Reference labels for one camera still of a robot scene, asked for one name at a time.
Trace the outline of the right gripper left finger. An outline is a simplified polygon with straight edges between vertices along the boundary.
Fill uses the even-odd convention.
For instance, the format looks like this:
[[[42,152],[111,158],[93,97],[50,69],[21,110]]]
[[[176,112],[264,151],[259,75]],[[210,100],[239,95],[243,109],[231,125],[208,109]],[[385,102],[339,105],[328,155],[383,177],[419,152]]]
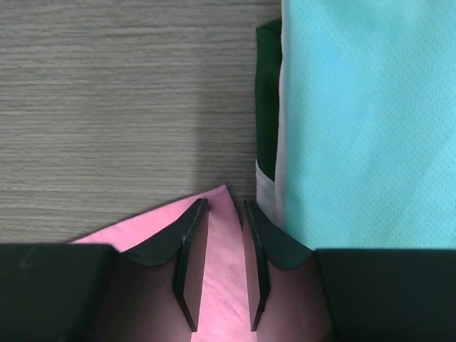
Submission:
[[[1,245],[3,341],[189,341],[197,330],[208,201],[120,252],[109,244]]]

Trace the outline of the pink t shirt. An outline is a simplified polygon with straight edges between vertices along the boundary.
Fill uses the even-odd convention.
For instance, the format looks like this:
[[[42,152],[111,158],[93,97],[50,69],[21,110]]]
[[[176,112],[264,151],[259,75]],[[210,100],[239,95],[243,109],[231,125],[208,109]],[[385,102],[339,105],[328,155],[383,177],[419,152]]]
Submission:
[[[126,219],[80,243],[111,244],[123,252],[164,229],[197,199],[209,202],[209,227],[199,326],[193,341],[255,341],[250,329],[242,228],[226,186],[193,195]]]

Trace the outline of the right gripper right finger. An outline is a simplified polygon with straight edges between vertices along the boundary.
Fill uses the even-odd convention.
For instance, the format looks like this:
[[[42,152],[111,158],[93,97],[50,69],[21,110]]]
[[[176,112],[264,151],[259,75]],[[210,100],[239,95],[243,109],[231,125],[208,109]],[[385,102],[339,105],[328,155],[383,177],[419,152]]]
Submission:
[[[244,202],[250,327],[258,341],[453,341],[451,249],[311,250]]]

